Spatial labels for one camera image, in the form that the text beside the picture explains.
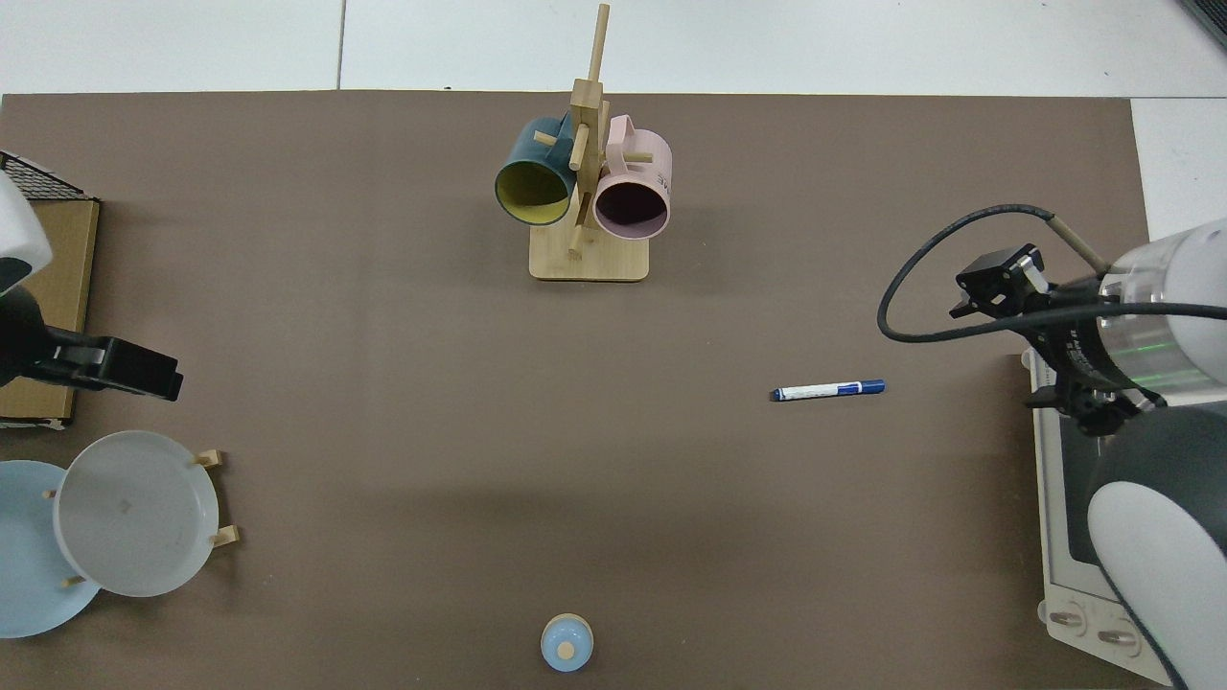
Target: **white plate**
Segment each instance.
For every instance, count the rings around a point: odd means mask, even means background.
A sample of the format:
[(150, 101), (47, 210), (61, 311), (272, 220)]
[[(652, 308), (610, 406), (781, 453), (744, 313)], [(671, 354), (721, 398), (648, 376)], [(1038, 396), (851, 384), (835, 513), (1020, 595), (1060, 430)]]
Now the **white plate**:
[(0, 637), (28, 637), (81, 613), (98, 586), (76, 575), (55, 543), (53, 503), (64, 470), (33, 460), (0, 463)]
[(72, 567), (126, 597), (191, 580), (217, 533), (217, 495), (194, 458), (148, 431), (112, 433), (82, 451), (55, 496), (55, 538)]

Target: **white tiled floor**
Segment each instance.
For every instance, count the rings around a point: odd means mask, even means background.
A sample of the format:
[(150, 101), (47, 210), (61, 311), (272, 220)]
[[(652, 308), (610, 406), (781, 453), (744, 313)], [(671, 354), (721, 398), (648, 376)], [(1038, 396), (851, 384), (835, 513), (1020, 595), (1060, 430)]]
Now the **white tiled floor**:
[[(1227, 50), (1175, 0), (611, 5), (611, 92), (1136, 98), (1152, 236), (1227, 216)], [(595, 15), (596, 0), (0, 0), (0, 93), (566, 91)]]
[[(615, 92), (1227, 96), (1174, 0), (614, 0)], [(348, 0), (346, 88), (558, 90), (594, 0)]]

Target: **white robot arm casing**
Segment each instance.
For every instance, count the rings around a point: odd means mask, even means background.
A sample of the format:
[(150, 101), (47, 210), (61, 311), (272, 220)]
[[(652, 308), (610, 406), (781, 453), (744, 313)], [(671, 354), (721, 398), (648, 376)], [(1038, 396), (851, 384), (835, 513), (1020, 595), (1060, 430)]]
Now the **white robot arm casing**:
[(1090, 523), (1103, 570), (1184, 683), (1221, 688), (1227, 557), (1205, 527), (1168, 496), (1130, 481), (1096, 491)]
[[(1227, 219), (1144, 244), (1112, 265), (1099, 293), (1125, 303), (1227, 307)], [(1161, 394), (1223, 392), (1227, 322), (1126, 314), (1098, 319), (1120, 371)]]
[(52, 263), (38, 216), (9, 176), (0, 173), (0, 295)]

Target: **blue marker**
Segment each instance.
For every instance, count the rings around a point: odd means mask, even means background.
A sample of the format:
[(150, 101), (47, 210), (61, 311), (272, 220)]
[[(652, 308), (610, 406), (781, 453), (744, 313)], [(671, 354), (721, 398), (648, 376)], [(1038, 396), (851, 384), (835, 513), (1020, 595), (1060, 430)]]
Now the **blue marker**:
[(777, 388), (771, 392), (771, 399), (775, 401), (805, 400), (806, 398), (832, 398), (834, 395), (863, 395), (866, 393), (881, 393), (886, 390), (886, 381), (870, 378), (869, 381), (849, 381), (847, 383), (820, 383), (817, 386), (794, 386), (793, 388)]

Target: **mug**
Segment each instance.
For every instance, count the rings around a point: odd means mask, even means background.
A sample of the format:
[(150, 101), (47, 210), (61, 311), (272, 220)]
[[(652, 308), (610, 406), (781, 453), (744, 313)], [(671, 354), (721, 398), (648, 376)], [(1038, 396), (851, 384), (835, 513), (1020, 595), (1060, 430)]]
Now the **mug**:
[[(643, 161), (650, 155), (650, 162)], [(631, 115), (610, 120), (609, 173), (596, 183), (593, 210), (601, 230), (623, 239), (648, 239), (669, 225), (674, 153), (654, 131), (634, 129)]]
[[(539, 138), (539, 131), (546, 136)], [(575, 189), (575, 173), (569, 167), (574, 144), (569, 113), (524, 125), (494, 177), (494, 198), (503, 210), (528, 225), (550, 225), (567, 215)]]

